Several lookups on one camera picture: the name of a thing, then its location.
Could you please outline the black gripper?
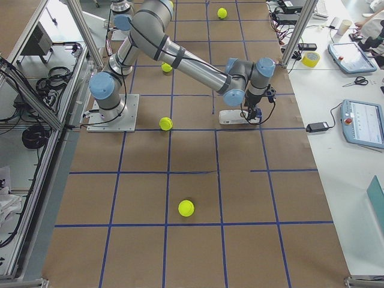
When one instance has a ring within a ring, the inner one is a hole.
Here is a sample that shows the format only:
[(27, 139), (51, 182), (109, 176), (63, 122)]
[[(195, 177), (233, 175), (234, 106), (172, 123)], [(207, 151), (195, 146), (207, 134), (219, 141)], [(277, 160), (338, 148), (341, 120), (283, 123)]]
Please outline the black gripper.
[(247, 121), (254, 120), (255, 122), (261, 121), (261, 108), (257, 104), (261, 101), (262, 95), (253, 94), (250, 91), (245, 93), (245, 107), (247, 108)]

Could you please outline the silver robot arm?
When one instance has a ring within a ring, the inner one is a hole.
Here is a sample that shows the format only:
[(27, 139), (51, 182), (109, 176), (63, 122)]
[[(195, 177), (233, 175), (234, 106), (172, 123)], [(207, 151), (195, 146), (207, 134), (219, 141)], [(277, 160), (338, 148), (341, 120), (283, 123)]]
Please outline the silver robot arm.
[(121, 31), (129, 31), (134, 16), (134, 3), (128, 0), (111, 0), (110, 9), (114, 16), (114, 25)]
[(275, 89), (270, 84), (275, 71), (272, 59), (260, 58), (257, 62), (250, 62), (230, 58), (226, 69), (220, 71), (173, 42), (165, 33), (173, 17), (170, 1), (144, 1), (137, 12), (132, 11), (131, 1), (112, 1), (110, 9), (115, 15), (115, 26), (126, 31), (128, 36), (109, 58), (103, 71), (89, 81), (91, 94), (104, 115), (103, 123), (112, 122), (123, 113), (125, 100), (119, 95), (119, 90), (140, 53), (167, 63), (216, 91), (228, 106), (239, 106), (240, 119), (236, 123), (264, 123), (257, 104), (263, 97), (275, 103)]

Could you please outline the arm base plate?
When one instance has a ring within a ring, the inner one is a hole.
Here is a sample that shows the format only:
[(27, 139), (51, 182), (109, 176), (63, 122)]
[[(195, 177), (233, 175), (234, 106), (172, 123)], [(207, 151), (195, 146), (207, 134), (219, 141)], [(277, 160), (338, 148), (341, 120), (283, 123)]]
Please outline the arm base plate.
[(114, 42), (124, 41), (129, 35), (129, 31), (122, 31), (120, 29), (116, 29), (112, 32), (111, 40)]
[(91, 133), (135, 132), (139, 94), (120, 94), (120, 104), (113, 110), (100, 109), (96, 100), (93, 109), (98, 110), (89, 117), (87, 131)]

